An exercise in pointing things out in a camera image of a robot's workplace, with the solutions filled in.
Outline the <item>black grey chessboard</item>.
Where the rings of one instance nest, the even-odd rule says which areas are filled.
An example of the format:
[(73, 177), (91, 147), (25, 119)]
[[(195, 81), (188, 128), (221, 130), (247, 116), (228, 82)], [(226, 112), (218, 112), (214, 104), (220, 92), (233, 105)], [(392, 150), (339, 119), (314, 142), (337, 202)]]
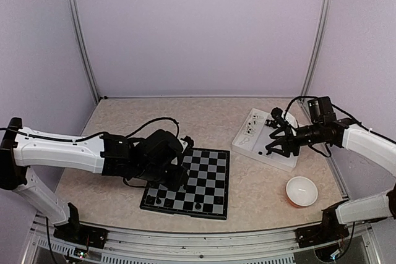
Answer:
[[(140, 209), (188, 215), (195, 218), (226, 220), (228, 214), (228, 193), (230, 176), (230, 151), (208, 148), (193, 148), (184, 157), (183, 166), (189, 176), (186, 185), (177, 191), (170, 191), (163, 185), (145, 189), (140, 202)], [(160, 197), (161, 204), (147, 204), (146, 197)], [(217, 204), (216, 197), (223, 197), (223, 203)], [(170, 206), (165, 206), (165, 199), (172, 199)], [(202, 205), (200, 210), (195, 204)]]

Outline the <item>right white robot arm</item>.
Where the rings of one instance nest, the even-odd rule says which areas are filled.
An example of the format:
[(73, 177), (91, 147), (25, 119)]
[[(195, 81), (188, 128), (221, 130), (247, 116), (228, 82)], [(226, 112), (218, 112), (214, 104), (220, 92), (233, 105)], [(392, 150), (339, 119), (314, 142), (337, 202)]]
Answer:
[[(267, 154), (285, 158), (298, 156), (301, 147), (311, 150), (323, 144), (326, 149), (337, 147), (346, 151), (353, 161), (374, 165), (389, 176), (395, 176), (395, 141), (364, 126), (350, 113), (332, 103), (328, 96), (306, 96), (311, 123), (294, 126), (287, 118), (288, 109), (271, 110)], [(341, 226), (355, 222), (381, 221), (395, 218), (395, 187), (385, 185), (382, 192), (349, 199), (327, 207), (316, 229), (317, 237), (331, 241)]]

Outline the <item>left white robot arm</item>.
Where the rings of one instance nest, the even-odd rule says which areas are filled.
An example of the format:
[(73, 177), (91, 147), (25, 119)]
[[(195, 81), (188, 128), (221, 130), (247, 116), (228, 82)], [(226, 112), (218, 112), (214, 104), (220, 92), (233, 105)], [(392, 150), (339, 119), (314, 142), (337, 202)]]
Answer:
[(124, 181), (140, 179), (178, 190), (188, 176), (183, 167), (194, 141), (158, 129), (146, 138), (97, 132), (86, 137), (49, 134), (25, 127), (18, 117), (3, 129), (1, 188), (26, 199), (73, 242), (87, 233), (77, 208), (57, 198), (37, 176), (34, 166), (78, 169)]

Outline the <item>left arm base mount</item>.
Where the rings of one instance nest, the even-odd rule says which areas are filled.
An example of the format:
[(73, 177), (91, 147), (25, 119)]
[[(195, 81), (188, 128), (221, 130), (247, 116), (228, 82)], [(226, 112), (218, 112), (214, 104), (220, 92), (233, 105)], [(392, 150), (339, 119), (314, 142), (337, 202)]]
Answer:
[(69, 224), (56, 226), (54, 237), (86, 247), (104, 249), (108, 231), (103, 228), (80, 224), (73, 227)]

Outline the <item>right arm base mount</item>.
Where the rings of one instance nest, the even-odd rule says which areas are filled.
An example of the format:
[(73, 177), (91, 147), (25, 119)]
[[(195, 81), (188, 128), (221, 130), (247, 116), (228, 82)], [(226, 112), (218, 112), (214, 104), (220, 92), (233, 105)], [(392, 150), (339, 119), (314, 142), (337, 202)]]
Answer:
[(295, 231), (295, 235), (298, 246), (302, 249), (305, 247), (312, 247), (314, 245), (337, 241), (341, 238), (348, 237), (350, 233), (348, 228), (345, 226), (328, 229), (318, 224), (298, 228)]

